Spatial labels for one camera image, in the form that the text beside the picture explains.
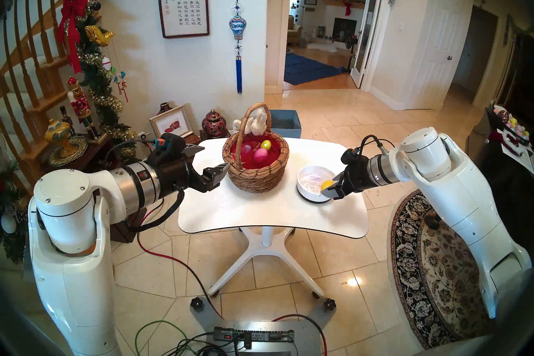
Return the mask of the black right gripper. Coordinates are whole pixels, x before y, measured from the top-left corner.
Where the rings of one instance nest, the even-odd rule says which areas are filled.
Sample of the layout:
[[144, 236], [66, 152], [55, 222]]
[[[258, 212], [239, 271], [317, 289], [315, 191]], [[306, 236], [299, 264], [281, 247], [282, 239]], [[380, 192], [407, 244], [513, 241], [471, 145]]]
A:
[[332, 185], [321, 190], [322, 196], [339, 200], [352, 193], [361, 193], [372, 187], [367, 163], [352, 163], [345, 167], [342, 173], [332, 178]]

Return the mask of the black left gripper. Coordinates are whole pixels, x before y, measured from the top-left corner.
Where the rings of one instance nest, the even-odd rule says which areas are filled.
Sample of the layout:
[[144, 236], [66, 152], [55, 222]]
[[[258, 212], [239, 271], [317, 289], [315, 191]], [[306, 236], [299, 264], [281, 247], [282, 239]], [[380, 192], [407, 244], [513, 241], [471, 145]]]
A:
[[179, 189], [191, 188], [200, 193], [217, 188], [228, 173], [230, 164], [222, 163], [203, 169], [200, 176], [194, 169], [194, 156], [205, 147], [187, 143], [179, 153], [155, 151], [155, 173], [160, 194], [171, 194]]

